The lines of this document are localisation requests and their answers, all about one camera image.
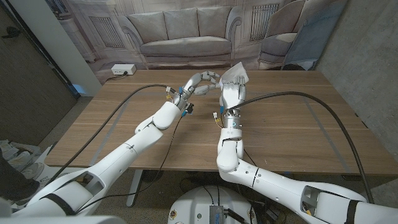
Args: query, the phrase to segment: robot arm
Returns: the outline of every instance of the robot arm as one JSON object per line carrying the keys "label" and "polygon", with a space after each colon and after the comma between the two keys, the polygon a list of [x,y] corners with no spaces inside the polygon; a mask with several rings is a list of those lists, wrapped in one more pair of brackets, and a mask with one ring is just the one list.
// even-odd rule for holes
{"label": "robot arm", "polygon": [[250,187],[309,223],[377,223],[397,217],[398,209],[366,203],[362,195],[344,187],[292,180],[244,162],[240,108],[228,108],[244,102],[245,91],[243,77],[225,83],[222,89],[220,104],[226,110],[217,166],[223,180]]}
{"label": "robot arm", "polygon": [[[193,104],[187,103],[202,80],[216,83],[210,72],[198,73],[183,86],[182,92],[174,94],[174,103],[165,104],[154,115],[143,121],[135,135],[109,153],[97,164],[54,180],[38,192],[26,208],[13,213],[13,217],[59,217],[74,215],[80,208],[106,195],[109,188],[143,151],[153,146],[162,136],[162,130],[170,127],[181,115],[191,113]],[[95,202],[77,215],[90,215],[100,205]]]}

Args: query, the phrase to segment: sofa armrest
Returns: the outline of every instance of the sofa armrest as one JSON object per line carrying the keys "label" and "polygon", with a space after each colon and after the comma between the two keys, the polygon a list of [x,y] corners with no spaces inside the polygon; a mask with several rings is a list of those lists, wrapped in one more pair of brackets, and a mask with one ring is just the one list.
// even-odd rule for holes
{"label": "sofa armrest", "polygon": [[305,1],[294,1],[279,9],[269,18],[266,37],[293,32]]}
{"label": "sofa armrest", "polygon": [[236,26],[239,26],[241,24],[242,24],[242,7],[235,6],[229,12],[226,21],[225,39],[232,42],[232,40],[235,38]]}
{"label": "sofa armrest", "polygon": [[130,22],[130,20],[126,16],[118,16],[118,22],[120,27],[122,28],[122,31],[130,35],[132,41],[134,42],[134,45],[136,46],[137,51],[140,52],[140,46],[144,44],[142,41],[141,36],[138,33],[138,30],[134,25]]}

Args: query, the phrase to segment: power strip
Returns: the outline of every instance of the power strip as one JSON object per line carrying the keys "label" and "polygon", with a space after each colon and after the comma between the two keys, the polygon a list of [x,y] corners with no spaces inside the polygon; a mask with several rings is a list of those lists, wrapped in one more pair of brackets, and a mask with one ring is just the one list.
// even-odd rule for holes
{"label": "power strip", "polygon": [[134,64],[115,64],[112,67],[113,75],[123,75],[127,72],[127,75],[133,75],[137,68]]}

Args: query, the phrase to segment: gray wall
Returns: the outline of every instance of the gray wall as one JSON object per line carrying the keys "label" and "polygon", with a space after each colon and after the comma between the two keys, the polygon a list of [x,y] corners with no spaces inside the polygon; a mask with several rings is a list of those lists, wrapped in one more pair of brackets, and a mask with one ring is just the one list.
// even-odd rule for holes
{"label": "gray wall", "polygon": [[316,70],[398,161],[398,1],[350,0]]}

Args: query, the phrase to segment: sofa cushion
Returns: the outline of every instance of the sofa cushion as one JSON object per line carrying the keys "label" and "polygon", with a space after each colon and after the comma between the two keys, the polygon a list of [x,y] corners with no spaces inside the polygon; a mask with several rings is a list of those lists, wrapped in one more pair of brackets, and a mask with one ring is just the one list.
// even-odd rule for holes
{"label": "sofa cushion", "polygon": [[136,27],[144,43],[168,39],[163,12],[132,14],[127,18]]}
{"label": "sofa cushion", "polygon": [[296,33],[278,34],[266,37],[262,41],[261,51],[272,55],[285,56],[295,37]]}
{"label": "sofa cushion", "polygon": [[195,62],[220,62],[230,61],[231,55],[212,55],[212,56],[197,56],[197,57],[164,57],[164,56],[145,56],[145,60],[149,63],[187,63],[194,65]]}
{"label": "sofa cushion", "polygon": [[231,42],[220,37],[160,40],[140,47],[145,56],[198,57],[231,53]]}
{"label": "sofa cushion", "polygon": [[165,11],[163,14],[169,40],[199,36],[196,8]]}
{"label": "sofa cushion", "polygon": [[283,63],[284,59],[284,56],[275,56],[264,52],[261,52],[260,54],[260,62]]}
{"label": "sofa cushion", "polygon": [[229,6],[198,8],[200,36],[225,38],[226,20],[231,9]]}
{"label": "sofa cushion", "polygon": [[330,3],[337,0],[307,0],[305,1],[304,7],[301,11],[300,18],[298,19],[296,26],[294,27],[293,32],[298,32],[300,28],[303,26],[305,20],[307,20],[308,16],[321,11],[323,8],[327,7]]}

